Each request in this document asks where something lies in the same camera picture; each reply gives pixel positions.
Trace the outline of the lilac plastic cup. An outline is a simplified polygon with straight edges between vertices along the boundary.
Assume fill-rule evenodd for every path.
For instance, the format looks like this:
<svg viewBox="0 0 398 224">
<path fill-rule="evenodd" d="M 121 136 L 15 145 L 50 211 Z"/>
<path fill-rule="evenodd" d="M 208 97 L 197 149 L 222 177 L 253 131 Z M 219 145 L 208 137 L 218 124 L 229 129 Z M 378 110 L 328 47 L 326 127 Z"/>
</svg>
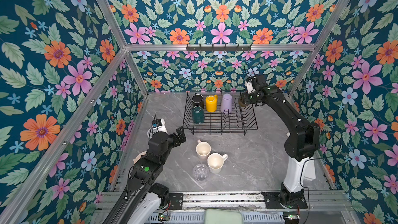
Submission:
<svg viewBox="0 0 398 224">
<path fill-rule="evenodd" d="M 228 115 L 232 113 L 232 100 L 233 98 L 229 93 L 222 96 L 220 111 L 223 114 Z"/>
</svg>

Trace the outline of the green mug white inside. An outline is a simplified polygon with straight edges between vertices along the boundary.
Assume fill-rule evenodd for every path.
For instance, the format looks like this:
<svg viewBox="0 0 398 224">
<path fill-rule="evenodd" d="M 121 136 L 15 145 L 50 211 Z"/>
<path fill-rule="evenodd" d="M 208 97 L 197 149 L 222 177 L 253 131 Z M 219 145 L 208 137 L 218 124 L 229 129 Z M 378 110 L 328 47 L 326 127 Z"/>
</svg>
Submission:
<svg viewBox="0 0 398 224">
<path fill-rule="evenodd" d="M 201 106 L 196 105 L 192 109 L 192 118 L 195 124 L 201 124 L 205 121 L 204 110 Z"/>
</svg>

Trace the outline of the yellow mug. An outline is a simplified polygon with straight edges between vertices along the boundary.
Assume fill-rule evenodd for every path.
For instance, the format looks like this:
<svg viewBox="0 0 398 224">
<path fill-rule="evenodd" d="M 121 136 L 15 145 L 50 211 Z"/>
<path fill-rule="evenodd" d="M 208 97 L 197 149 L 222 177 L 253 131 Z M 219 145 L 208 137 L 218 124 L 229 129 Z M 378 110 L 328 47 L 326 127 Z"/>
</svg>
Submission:
<svg viewBox="0 0 398 224">
<path fill-rule="evenodd" d="M 206 103 L 206 110 L 209 113 L 213 113 L 217 110 L 217 104 L 218 104 L 218 96 L 217 95 L 209 95 L 205 99 Z"/>
</svg>

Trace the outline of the clear glass cup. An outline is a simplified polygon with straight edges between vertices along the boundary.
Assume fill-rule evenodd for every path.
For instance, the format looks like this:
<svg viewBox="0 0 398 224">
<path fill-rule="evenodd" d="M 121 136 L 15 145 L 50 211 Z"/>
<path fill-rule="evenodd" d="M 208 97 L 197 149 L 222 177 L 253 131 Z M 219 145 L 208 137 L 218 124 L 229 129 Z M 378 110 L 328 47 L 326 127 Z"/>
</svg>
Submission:
<svg viewBox="0 0 398 224">
<path fill-rule="evenodd" d="M 205 164 L 197 164 L 193 168 L 193 176 L 197 181 L 205 181 L 208 177 L 209 169 Z"/>
</svg>

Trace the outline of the black mug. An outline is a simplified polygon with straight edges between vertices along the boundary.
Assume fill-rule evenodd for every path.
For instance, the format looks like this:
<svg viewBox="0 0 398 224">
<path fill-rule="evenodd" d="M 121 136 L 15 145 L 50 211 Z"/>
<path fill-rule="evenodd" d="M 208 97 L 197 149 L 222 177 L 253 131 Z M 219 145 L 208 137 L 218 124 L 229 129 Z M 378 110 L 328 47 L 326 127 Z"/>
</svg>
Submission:
<svg viewBox="0 0 398 224">
<path fill-rule="evenodd" d="M 191 97 L 193 108 L 200 106 L 204 109 L 204 97 L 201 94 L 195 94 Z"/>
</svg>

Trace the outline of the olive glass cup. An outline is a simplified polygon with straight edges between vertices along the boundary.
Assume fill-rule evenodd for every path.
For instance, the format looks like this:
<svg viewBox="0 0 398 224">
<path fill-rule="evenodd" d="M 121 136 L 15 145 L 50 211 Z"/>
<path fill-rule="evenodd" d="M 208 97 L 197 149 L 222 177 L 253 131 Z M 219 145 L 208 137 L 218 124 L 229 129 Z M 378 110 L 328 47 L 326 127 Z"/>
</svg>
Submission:
<svg viewBox="0 0 398 224">
<path fill-rule="evenodd" d="M 244 102 L 242 102 L 241 99 L 238 100 L 238 103 L 239 103 L 240 107 L 245 107 L 245 106 L 246 106 L 246 105 L 244 104 Z"/>
</svg>

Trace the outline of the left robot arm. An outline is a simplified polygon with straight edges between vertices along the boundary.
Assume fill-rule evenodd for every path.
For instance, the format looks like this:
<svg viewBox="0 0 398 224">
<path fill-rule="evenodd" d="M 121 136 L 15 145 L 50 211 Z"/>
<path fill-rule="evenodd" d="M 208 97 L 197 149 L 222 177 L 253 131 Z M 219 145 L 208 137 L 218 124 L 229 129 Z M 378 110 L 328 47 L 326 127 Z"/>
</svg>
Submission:
<svg viewBox="0 0 398 224">
<path fill-rule="evenodd" d="M 172 134 L 158 131 L 149 139 L 146 154 L 129 170 L 126 187 L 105 224 L 144 224 L 158 209 L 169 203 L 169 188 L 156 182 L 171 150 L 186 142 L 184 128 Z"/>
</svg>

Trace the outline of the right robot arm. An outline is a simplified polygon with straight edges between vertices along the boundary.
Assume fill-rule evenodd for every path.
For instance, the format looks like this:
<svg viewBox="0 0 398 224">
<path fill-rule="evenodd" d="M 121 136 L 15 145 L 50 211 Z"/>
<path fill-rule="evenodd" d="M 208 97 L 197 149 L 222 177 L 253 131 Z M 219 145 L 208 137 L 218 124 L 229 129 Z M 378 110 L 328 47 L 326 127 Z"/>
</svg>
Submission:
<svg viewBox="0 0 398 224">
<path fill-rule="evenodd" d="M 299 206 L 305 203 L 304 182 L 316 179 L 314 154 L 320 145 L 320 128 L 301 116 L 279 87 L 268 85 L 264 75 L 249 75 L 244 85 L 240 106 L 268 105 L 288 129 L 284 143 L 288 167 L 278 202 L 284 208 Z"/>
</svg>

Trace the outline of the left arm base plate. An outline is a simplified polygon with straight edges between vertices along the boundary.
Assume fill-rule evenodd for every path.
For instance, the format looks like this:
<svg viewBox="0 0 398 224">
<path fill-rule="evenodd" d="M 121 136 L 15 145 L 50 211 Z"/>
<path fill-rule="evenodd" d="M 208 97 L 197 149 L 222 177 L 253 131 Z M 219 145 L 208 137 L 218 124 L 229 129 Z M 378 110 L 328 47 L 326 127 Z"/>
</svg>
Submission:
<svg viewBox="0 0 398 224">
<path fill-rule="evenodd" d="M 161 210 L 181 210 L 183 206 L 183 193 L 167 193 L 162 199 Z"/>
</svg>

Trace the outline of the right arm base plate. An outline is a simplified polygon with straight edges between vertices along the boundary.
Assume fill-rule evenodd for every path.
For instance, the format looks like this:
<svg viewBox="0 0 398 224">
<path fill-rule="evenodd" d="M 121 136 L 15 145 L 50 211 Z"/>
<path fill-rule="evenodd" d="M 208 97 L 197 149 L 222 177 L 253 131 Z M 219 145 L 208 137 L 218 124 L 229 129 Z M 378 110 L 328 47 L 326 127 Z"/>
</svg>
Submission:
<svg viewBox="0 0 398 224">
<path fill-rule="evenodd" d="M 308 204 L 305 200 L 304 193 L 305 191 L 303 189 L 292 194 L 287 191 L 262 191 L 261 195 L 264 197 L 264 202 L 267 209 L 308 209 Z"/>
</svg>

